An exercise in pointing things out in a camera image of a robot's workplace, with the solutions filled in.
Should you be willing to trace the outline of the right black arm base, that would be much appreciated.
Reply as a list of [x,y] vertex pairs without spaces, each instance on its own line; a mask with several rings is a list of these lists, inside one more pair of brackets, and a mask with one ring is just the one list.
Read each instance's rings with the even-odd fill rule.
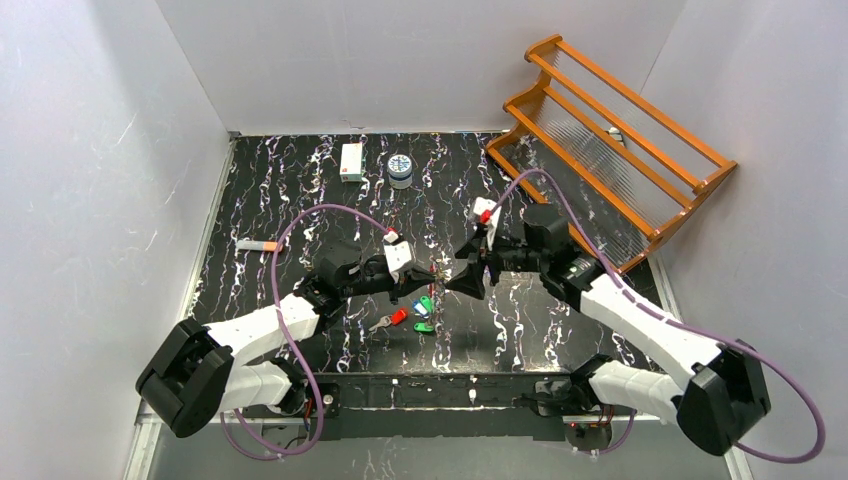
[[536,382],[531,393],[514,398],[512,405],[542,418],[563,420],[566,441],[578,451],[600,451],[612,444],[615,407],[600,403],[570,380]]

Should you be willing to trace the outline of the metal keyring with red handle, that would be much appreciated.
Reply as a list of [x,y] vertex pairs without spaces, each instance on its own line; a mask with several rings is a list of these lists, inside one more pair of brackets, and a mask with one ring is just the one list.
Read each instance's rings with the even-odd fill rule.
[[429,285],[428,294],[413,303],[416,315],[419,317],[413,330],[422,335],[435,334],[443,320],[444,278],[442,268],[436,260],[431,262],[430,272],[435,275],[435,281]]

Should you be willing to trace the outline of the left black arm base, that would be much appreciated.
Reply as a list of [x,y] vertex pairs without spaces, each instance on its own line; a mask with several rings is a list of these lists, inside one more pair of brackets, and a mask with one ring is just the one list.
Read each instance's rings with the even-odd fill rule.
[[244,408],[246,418],[279,417],[316,419],[318,408],[322,407],[324,416],[335,418],[341,408],[341,385],[335,382],[319,382],[319,394],[315,395],[307,381],[296,383],[283,396],[282,400],[270,406],[255,405]]

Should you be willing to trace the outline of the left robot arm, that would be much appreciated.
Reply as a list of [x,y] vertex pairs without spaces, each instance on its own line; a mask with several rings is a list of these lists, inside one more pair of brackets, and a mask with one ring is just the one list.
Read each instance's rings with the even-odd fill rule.
[[414,262],[405,241],[368,259],[351,243],[332,244],[279,305],[206,325],[192,317],[180,321],[135,389],[179,438],[236,409],[264,405],[283,415],[301,413],[317,401],[306,370],[270,358],[271,352],[327,330],[351,297],[387,293],[396,303],[435,280]]

